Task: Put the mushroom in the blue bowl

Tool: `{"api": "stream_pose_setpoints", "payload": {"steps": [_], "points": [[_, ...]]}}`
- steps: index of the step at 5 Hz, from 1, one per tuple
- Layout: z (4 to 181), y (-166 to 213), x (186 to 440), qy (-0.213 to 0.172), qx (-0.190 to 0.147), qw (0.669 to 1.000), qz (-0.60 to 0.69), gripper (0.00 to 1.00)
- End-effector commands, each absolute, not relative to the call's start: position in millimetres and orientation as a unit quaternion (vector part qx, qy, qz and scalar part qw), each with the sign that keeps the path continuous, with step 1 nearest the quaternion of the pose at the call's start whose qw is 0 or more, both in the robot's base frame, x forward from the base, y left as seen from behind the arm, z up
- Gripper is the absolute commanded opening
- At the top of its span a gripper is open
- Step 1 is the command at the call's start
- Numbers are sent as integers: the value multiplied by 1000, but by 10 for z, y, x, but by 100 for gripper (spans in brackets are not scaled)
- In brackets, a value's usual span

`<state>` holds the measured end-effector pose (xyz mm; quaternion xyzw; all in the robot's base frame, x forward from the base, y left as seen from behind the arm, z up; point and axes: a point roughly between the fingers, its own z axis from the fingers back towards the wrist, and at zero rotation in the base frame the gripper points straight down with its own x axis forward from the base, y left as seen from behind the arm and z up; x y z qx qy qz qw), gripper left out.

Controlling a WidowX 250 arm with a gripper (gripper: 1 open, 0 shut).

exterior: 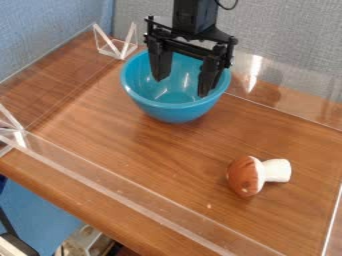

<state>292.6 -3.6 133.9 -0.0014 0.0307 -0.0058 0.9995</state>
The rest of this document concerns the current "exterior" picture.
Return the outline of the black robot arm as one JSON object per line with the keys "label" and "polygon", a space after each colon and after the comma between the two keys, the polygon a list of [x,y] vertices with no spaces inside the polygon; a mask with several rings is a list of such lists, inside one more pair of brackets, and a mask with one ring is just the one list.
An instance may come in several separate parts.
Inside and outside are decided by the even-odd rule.
{"label": "black robot arm", "polygon": [[217,27],[218,10],[233,10],[220,0],[174,0],[173,17],[149,15],[145,43],[157,81],[170,76],[173,55],[183,54],[204,61],[198,79],[198,96],[206,97],[217,87],[224,70],[233,65],[238,39]]}

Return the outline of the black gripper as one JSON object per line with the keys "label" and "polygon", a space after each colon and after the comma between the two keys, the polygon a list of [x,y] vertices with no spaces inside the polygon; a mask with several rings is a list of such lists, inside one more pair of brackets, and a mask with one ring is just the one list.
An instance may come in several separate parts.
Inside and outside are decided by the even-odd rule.
{"label": "black gripper", "polygon": [[201,67],[198,80],[198,96],[206,97],[210,91],[217,87],[224,67],[230,68],[234,59],[234,47],[238,39],[221,31],[216,25],[205,29],[199,33],[186,32],[173,27],[171,18],[162,16],[147,16],[147,33],[145,34],[145,42],[149,47],[149,57],[151,71],[157,81],[162,81],[171,73],[173,52],[204,59],[212,53],[212,50],[197,46],[195,41],[214,42],[217,46],[224,46],[225,51],[221,59],[208,56]]}

